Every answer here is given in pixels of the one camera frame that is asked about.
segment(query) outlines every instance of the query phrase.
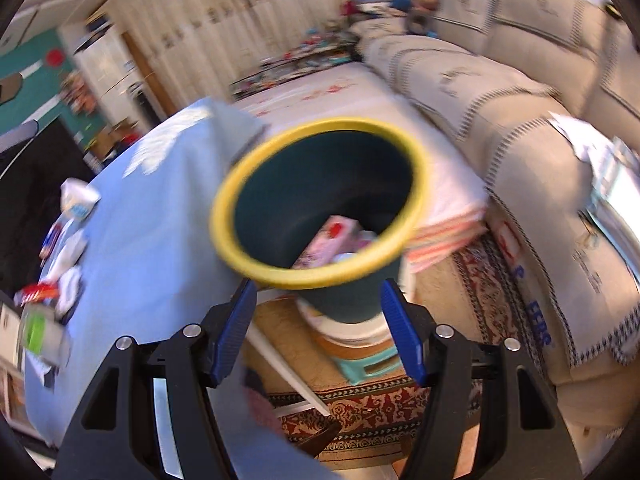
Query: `blue tablecloth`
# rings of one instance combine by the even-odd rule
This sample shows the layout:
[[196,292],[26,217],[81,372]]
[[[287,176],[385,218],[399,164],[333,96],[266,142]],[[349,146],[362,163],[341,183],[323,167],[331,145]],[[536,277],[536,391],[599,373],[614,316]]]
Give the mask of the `blue tablecloth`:
[[[138,343],[168,338],[225,303],[240,277],[209,239],[209,209],[232,161],[263,124],[252,116],[201,100],[143,137],[98,175],[102,198],[82,224],[88,246],[80,261],[84,290],[67,328],[68,365],[53,389],[25,370],[30,421],[60,446],[100,362],[122,335]],[[63,245],[61,240],[57,250]],[[334,478],[283,438],[259,428],[241,390],[241,365],[210,393],[225,445],[240,478]]]

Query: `yellow rim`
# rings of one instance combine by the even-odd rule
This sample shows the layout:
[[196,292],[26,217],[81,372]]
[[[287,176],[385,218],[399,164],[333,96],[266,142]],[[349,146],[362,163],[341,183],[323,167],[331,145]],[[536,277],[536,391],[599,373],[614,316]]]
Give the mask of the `yellow rim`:
[[[275,153],[305,137],[336,130],[373,134],[394,144],[412,167],[414,181],[404,207],[378,240],[352,258],[316,269],[282,269],[255,260],[244,252],[234,228],[234,211],[244,183]],[[296,126],[255,148],[232,169],[218,190],[209,216],[209,233],[220,257],[243,276],[263,285],[288,288],[317,288],[357,280],[397,258],[414,226],[422,218],[428,200],[427,158],[422,146],[401,130],[364,118],[331,118]]]

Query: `white bedspread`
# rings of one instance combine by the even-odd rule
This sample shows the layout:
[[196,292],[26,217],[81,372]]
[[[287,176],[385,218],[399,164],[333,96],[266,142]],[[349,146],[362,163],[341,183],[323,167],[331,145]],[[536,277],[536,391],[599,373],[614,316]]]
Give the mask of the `white bedspread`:
[[424,145],[431,163],[431,200],[419,228],[484,210],[482,180],[435,126],[360,63],[349,63],[277,86],[236,103],[270,124],[274,136],[297,124],[335,116],[385,121]]

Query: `teal plastic stool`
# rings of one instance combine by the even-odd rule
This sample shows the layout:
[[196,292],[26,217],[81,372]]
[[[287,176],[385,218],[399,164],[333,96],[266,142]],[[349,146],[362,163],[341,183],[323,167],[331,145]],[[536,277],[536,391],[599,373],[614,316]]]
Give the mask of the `teal plastic stool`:
[[363,359],[349,361],[332,356],[331,359],[352,386],[395,370],[401,364],[396,345]]

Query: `trash can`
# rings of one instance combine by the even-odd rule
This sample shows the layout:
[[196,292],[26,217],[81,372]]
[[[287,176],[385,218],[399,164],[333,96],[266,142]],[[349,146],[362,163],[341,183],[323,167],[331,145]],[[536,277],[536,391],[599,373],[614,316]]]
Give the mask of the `trash can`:
[[[241,160],[210,213],[220,257],[243,276],[296,290],[339,322],[380,313],[380,284],[397,278],[402,249],[424,217],[422,146],[395,127],[333,118],[278,134]],[[355,256],[291,269],[331,215],[358,220],[379,236]]]

